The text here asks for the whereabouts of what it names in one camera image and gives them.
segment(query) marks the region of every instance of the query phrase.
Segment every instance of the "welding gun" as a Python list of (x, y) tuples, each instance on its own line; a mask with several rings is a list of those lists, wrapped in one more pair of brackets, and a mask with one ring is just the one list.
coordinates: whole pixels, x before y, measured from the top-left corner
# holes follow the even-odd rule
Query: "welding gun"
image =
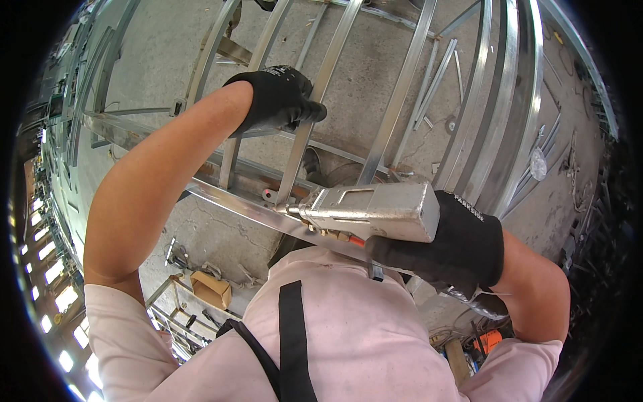
[(361, 246), (374, 235), (429, 243), (440, 221), (428, 182), (318, 188), (298, 204), (275, 210), (301, 219), (313, 232)]

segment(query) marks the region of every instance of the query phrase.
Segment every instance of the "cardboard box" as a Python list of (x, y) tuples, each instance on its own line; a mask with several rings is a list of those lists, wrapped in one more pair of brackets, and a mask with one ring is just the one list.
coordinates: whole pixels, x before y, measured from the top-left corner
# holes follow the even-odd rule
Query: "cardboard box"
[(227, 309), (232, 301), (232, 288), (225, 280), (217, 280), (205, 272), (196, 271), (190, 275), (190, 283), (196, 297), (217, 309)]

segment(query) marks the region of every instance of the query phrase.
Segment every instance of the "gloved hand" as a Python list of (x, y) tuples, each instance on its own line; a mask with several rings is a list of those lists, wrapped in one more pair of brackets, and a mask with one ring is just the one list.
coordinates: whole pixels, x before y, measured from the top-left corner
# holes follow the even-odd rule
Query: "gloved hand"
[(365, 244), (370, 258), (410, 270), (427, 282), (456, 287), (488, 288), (502, 274), (505, 247), (502, 226), (495, 216), (482, 214), (461, 197), (436, 191), (440, 221), (435, 240), (419, 243), (371, 236)]
[(230, 136), (238, 137), (250, 129), (283, 127), (294, 131), (300, 122), (320, 122), (326, 118), (326, 107), (308, 100), (312, 84), (303, 74), (289, 66), (273, 66), (261, 71), (241, 73), (223, 86), (248, 81), (254, 90), (246, 119)]

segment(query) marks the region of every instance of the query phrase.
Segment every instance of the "concrete floor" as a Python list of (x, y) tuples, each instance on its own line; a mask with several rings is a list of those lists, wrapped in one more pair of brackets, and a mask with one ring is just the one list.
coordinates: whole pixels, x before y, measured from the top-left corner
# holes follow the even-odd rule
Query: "concrete floor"
[[(95, 46), (106, 26), (116, 26), (125, 3), (124, 0), (113, 0), (99, 15), (90, 46)], [(375, 7), (413, 21), (419, 14), (406, 0), (391, 0), (385, 2), (386, 4), (379, 4), (379, 1), (374, 3)], [(491, 45), (497, 48), (499, 6), (498, 1), (494, 3)], [(170, 107), (175, 98), (185, 97), (199, 45), (216, 18), (221, 4), (220, 1), (212, 0), (142, 0), (125, 34), (121, 58), (114, 67), (107, 97), (107, 103), (110, 105), (108, 110)], [(252, 50), (269, 14), (262, 11), (252, 0), (243, 0), (242, 4), (241, 22), (232, 39)], [(471, 0), (439, 1), (431, 30), (439, 31), (470, 4)], [(306, 27), (306, 24), (309, 19), (315, 18), (319, 7), (320, 3), (306, 0), (297, 0), (293, 4), (279, 31), (267, 65), (295, 64), (308, 34), (309, 26)], [(302, 72), (313, 81), (343, 11), (344, 7), (331, 5), (321, 20), (302, 68)], [(447, 38), (458, 39), (457, 50), (464, 85), (467, 84), (473, 61), (477, 29), (476, 14)], [(395, 86), (411, 36), (412, 32), (399, 24), (365, 13), (358, 15), (323, 100), (329, 111), (328, 118), (315, 125), (313, 139), (366, 157)], [(447, 45), (448, 41), (441, 42), (434, 70), (437, 69)], [(431, 41), (427, 41), (405, 106), (386, 150), (385, 164), (392, 161), (400, 142), (431, 47)], [(545, 65), (545, 80), (559, 100), (563, 114), (554, 155), (560, 155), (565, 149), (575, 128), (578, 133), (577, 160), (581, 168), (577, 188), (582, 190), (587, 181), (596, 177), (602, 141), (595, 116), (590, 114), (589, 118), (586, 117), (583, 99), (574, 92), (574, 88), (576, 91), (582, 91), (583, 84), (576, 76), (570, 77), (565, 73), (563, 63), (566, 62), (569, 69), (570, 59), (559, 58), (559, 48), (560, 45), (555, 39), (554, 42), (545, 40), (545, 52), (563, 81), (563, 85), (560, 86), (550, 67)], [(491, 84), (494, 63), (495, 53), (490, 52), (485, 84), (474, 117), (477, 121), (482, 117), (485, 105), (483, 100)], [(230, 76), (244, 70), (242, 66), (229, 64), (213, 66), (208, 75), (205, 93), (216, 90)], [(556, 119), (557, 109), (552, 95), (545, 86), (541, 94), (538, 127), (545, 124), (549, 130)], [(431, 164), (441, 160), (449, 141), (444, 122), (451, 116), (457, 116), (459, 108), (458, 81), (452, 58), (428, 111), (430, 120), (435, 124), (434, 128), (430, 129), (423, 124), (412, 135), (404, 152), (401, 170), (413, 171), (415, 175), (412, 176), (412, 180), (433, 178)], [(171, 119), (165, 114), (147, 114), (131, 118), (153, 127), (161, 127)], [(473, 140), (474, 138), (467, 139), (464, 146), (465, 155)], [(89, 132), (83, 129), (78, 167), (70, 169), (71, 188), (63, 184), (59, 187), (54, 186), (55, 197), (64, 200), (59, 204), (65, 205), (64, 214), (73, 228), (81, 260), (91, 200), (100, 181), (114, 163), (107, 154), (110, 147), (93, 150), (89, 144)], [(283, 170), (291, 146), (291, 140), (277, 136), (255, 138), (242, 142), (240, 155)], [(116, 157), (120, 157), (125, 151), (115, 148), (113, 152)], [(347, 164), (347, 161), (330, 156), (326, 152), (321, 152), (321, 156), (325, 173)], [(66, 206), (68, 201), (78, 207), (78, 213)], [(570, 179), (554, 171), (536, 187), (530, 198), (505, 220), (504, 225), (536, 251), (556, 260), (576, 215), (572, 204)], [(279, 235), (276, 231), (190, 196), (176, 205), (152, 255), (140, 269), (143, 293), (149, 297), (169, 274), (178, 272), (175, 268), (163, 266), (164, 247), (172, 237), (176, 237), (177, 242), (185, 246), (192, 265), (200, 266), (209, 261), (220, 267), (226, 278), (243, 281), (244, 277), (237, 268), (238, 264), (242, 264), (258, 278), (267, 277), (266, 262), (275, 249)], [(235, 293), (235, 306), (231, 308), (239, 314), (243, 313), (253, 292), (242, 293)], [(168, 307), (173, 304), (168, 297), (159, 303)], [(194, 298), (190, 300), (189, 311), (200, 313), (202, 309)], [(455, 299), (437, 295), (419, 306), (419, 310), (428, 329), (442, 325), (468, 329), (469, 319), (475, 317), (471, 312), (465, 313), (467, 307)]]

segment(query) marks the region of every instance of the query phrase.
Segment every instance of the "person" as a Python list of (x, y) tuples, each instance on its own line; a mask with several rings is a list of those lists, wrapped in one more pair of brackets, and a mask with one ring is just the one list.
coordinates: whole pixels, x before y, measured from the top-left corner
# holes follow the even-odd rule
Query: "person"
[(152, 133), (109, 171), (93, 199), (84, 253), (89, 344), (109, 401), (536, 401), (569, 321), (566, 277), (552, 262), (454, 194), (436, 192), (430, 244), (371, 237), (376, 261), (429, 281), (496, 293), (515, 338), (504, 339), (459, 389), (398, 275), (370, 280), (363, 263), (321, 247), (270, 270), (242, 322), (180, 366), (146, 314), (138, 267), (179, 195), (230, 136), (319, 122), (311, 83), (276, 66), (232, 77)]

